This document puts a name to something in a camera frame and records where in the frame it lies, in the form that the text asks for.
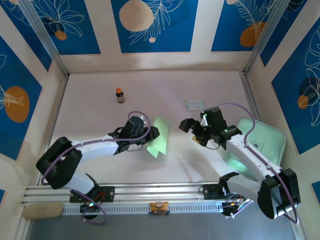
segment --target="small brown bottle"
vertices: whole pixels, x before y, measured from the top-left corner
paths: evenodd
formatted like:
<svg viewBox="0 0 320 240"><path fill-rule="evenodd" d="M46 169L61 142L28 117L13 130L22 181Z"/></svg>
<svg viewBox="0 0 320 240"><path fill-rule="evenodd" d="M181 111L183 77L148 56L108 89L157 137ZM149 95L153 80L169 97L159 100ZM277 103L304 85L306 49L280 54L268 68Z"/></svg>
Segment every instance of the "small brown bottle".
<svg viewBox="0 0 320 240"><path fill-rule="evenodd" d="M124 93L122 92L121 88L118 87L115 90L116 100L118 103L122 104L125 101Z"/></svg>

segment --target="white wall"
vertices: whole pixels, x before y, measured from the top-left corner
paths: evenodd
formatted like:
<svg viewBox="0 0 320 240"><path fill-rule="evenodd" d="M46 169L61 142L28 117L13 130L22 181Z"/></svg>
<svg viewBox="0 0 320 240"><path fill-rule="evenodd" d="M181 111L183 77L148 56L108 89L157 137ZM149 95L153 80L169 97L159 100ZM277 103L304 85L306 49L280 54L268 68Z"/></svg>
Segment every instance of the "white wall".
<svg viewBox="0 0 320 240"><path fill-rule="evenodd" d="M121 53L110 0L86 0L101 55L63 55L70 73L164 69L243 69L251 51L211 52L225 0L198 0L191 52Z"/></svg>
<svg viewBox="0 0 320 240"><path fill-rule="evenodd" d="M259 59L249 74L249 82L262 120L283 131L287 136L281 165L293 169L297 174L301 196L298 214L310 240L319 239L320 235L320 205L311 186L312 183L320 181L320 145L301 155L298 154L271 82L319 17L319 0L308 0L268 65L264 68Z"/></svg>
<svg viewBox="0 0 320 240"><path fill-rule="evenodd" d="M36 162L48 141L49 117L55 110L56 95L63 91L65 77L53 63L45 70L31 48L22 38L7 14L0 7L0 36L42 86L17 161L0 154L0 189L6 191L0 208L0 239L12 239L21 216L20 207L26 186L36 174Z"/></svg>

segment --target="metal frame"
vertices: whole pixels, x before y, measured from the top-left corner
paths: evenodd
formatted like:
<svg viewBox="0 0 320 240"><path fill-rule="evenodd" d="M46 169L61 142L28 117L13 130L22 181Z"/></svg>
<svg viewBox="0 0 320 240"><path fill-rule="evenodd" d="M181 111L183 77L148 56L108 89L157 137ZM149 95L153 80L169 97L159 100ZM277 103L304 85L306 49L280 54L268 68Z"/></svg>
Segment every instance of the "metal frame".
<svg viewBox="0 0 320 240"><path fill-rule="evenodd" d="M242 86L250 107L250 111L254 114L257 120L261 120L258 106L256 104L247 74L252 66L260 57L262 50L267 44L272 32L274 31L278 21L282 17L290 0L280 0L276 4L274 10L270 14L266 27L263 29L255 47L252 50L251 57L243 71L239 71ZM64 66L59 52L53 44L48 32L45 30L41 19L38 17L35 9L28 0L18 0L22 12L26 19L30 22L33 30L41 40L42 44L48 51L50 57L55 61L60 71L68 76L69 73ZM63 202L64 215L79 215L79 203L70 203L70 192L66 188L54 190L50 186L39 185L41 175L37 178L37 185L28 186L26 188L22 206L27 206L36 203ZM217 184L217 182L190 182L190 183L144 183L144 184L102 184L102 186L114 186L115 195L114 202L103 203L102 206L108 214L145 214L149 209L148 203L152 202L169 202L172 213L203 213L203 212L221 212L222 203L238 202L239 199L233 200L205 200L204 195L199 192L199 188L204 184ZM30 221L21 217L15 239L25 239L29 228Z"/></svg>
<svg viewBox="0 0 320 240"><path fill-rule="evenodd" d="M257 62L289 3L290 0L278 0L275 4L274 9L270 13L265 27L263 28L258 40L256 41L251 56L243 70L245 75L250 72L251 68Z"/></svg>
<svg viewBox="0 0 320 240"><path fill-rule="evenodd" d="M30 26L32 27L33 31L41 41L50 58L55 62L57 68L63 75L65 75L66 77L69 76L66 66L60 58L60 54L54 42L52 41L48 31L43 25L40 17L38 16L34 6L31 4L29 0L17 0L17 3L19 4L22 13L30 23Z"/></svg>

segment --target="beige foam pad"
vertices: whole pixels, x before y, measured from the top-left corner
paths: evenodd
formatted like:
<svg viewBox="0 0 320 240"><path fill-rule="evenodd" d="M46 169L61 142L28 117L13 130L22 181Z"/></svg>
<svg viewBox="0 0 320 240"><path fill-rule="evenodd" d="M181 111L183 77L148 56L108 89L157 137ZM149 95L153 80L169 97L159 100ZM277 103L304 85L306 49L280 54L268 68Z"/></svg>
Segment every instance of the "beige foam pad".
<svg viewBox="0 0 320 240"><path fill-rule="evenodd" d="M63 204L61 202L46 202L26 206L22 216L26 220L52 219L62 215Z"/></svg>

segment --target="floral wall print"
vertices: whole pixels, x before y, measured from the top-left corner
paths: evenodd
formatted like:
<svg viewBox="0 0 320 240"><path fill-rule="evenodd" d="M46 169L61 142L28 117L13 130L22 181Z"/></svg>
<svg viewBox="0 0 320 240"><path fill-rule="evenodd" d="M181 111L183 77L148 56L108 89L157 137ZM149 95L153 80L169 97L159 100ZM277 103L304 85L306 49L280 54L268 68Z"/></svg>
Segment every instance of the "floral wall print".
<svg viewBox="0 0 320 240"><path fill-rule="evenodd" d="M61 55L101 53L84 0L32 0L31 3ZM18 20L23 24L16 25L20 32L23 28L31 29L26 27L30 25L15 0L0 0L0 4L13 23Z"/></svg>
<svg viewBox="0 0 320 240"><path fill-rule="evenodd" d="M312 188L313 188L315 196L318 199L318 202L320 204L320 181L312 183Z"/></svg>
<svg viewBox="0 0 320 240"><path fill-rule="evenodd" d="M269 60L277 50L282 39L284 39L285 35L296 20L306 2L307 0L291 0L289 2L286 10L282 15L282 18L275 27L269 41L267 42L260 55L261 60L265 66L268 64Z"/></svg>
<svg viewBox="0 0 320 240"><path fill-rule="evenodd" d="M43 67L48 71L52 60L32 27L29 26L29 22L21 12L17 2L15 0L0 0L0 6L9 16L15 27L19 30L20 34L30 46Z"/></svg>
<svg viewBox="0 0 320 240"><path fill-rule="evenodd" d="M299 153L320 144L320 18L272 86Z"/></svg>
<svg viewBox="0 0 320 240"><path fill-rule="evenodd" d="M1 208L1 202L3 201L5 196L5 190L0 189L0 208Z"/></svg>
<svg viewBox="0 0 320 240"><path fill-rule="evenodd" d="M189 52L198 0L111 0L122 53Z"/></svg>
<svg viewBox="0 0 320 240"><path fill-rule="evenodd" d="M294 8L297 1L303 0L292 0ZM225 0L211 51L251 51L276 3L277 0ZM289 10L288 7L283 20L289 18ZM293 23L291 16L289 22L285 31Z"/></svg>
<svg viewBox="0 0 320 240"><path fill-rule="evenodd" d="M42 87L0 37L0 154L17 160Z"/></svg>

